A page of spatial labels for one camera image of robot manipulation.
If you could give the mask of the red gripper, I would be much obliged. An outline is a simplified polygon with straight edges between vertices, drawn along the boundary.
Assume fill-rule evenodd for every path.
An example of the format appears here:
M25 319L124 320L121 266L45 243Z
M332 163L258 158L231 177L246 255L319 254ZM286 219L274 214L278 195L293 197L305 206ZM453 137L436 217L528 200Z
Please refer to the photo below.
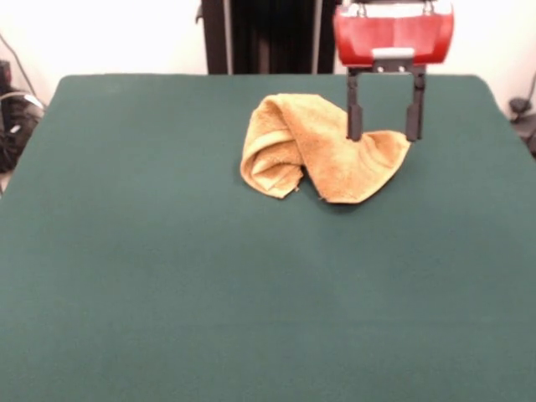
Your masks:
M380 61L413 65L445 61L454 31L450 1L344 1L336 6L333 30L340 63L347 71L347 138L363 135L363 108L358 103L358 77L372 73ZM412 69L413 96L406 112L405 135L422 138L426 69Z

